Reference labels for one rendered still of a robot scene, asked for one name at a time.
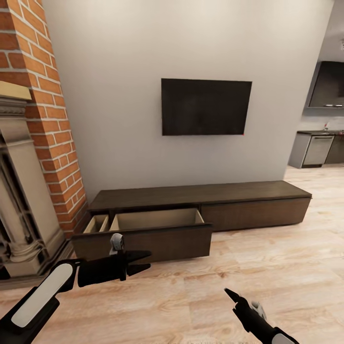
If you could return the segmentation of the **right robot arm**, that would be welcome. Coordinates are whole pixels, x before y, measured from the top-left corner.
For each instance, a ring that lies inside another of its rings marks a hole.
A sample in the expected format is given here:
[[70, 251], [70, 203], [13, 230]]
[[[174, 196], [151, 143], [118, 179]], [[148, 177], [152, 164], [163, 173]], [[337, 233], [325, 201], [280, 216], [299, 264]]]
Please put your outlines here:
[[283, 330], [273, 328], [266, 322], [267, 316], [260, 301], [252, 301], [252, 306], [249, 306], [245, 298], [228, 288], [224, 290], [237, 303], [233, 311], [244, 329], [248, 333], [252, 332], [263, 344], [299, 344]]

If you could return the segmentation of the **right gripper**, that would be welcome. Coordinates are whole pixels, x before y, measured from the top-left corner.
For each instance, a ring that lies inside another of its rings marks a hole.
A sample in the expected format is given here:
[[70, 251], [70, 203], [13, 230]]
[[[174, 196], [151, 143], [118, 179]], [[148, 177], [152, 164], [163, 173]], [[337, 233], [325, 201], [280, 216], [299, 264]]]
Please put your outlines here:
[[244, 329], [248, 333], [252, 332], [257, 337], [258, 326], [262, 321], [264, 321], [264, 319], [250, 308], [248, 301], [245, 298], [240, 297], [237, 293], [228, 288], [225, 288], [224, 290], [233, 299], [233, 301], [237, 303], [235, 306], [236, 308], [234, 308], [233, 311], [242, 322]]

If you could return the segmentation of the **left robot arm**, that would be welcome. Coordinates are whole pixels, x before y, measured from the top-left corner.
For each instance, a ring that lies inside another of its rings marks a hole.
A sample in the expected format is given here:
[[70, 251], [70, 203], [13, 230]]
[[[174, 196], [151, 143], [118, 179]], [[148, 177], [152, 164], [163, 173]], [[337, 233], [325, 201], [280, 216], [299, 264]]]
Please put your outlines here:
[[0, 344], [31, 344], [40, 330], [59, 307], [57, 293], [73, 288], [77, 266], [78, 286], [98, 284], [109, 280], [126, 280], [151, 267], [149, 263], [128, 265], [151, 256], [150, 250], [126, 250], [124, 236], [115, 233], [109, 257], [87, 261], [86, 258], [58, 261], [49, 276], [33, 287], [1, 320]]

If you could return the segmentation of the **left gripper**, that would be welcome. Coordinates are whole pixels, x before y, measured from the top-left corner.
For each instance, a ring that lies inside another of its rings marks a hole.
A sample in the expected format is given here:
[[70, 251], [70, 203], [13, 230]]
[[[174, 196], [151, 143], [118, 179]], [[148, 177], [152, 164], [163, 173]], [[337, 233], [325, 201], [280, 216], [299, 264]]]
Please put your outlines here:
[[94, 282], [96, 284], [109, 280], [126, 280], [126, 275], [132, 276], [151, 267], [149, 263], [128, 265], [139, 259], [151, 256], [150, 250], [118, 250], [118, 255], [96, 260]]

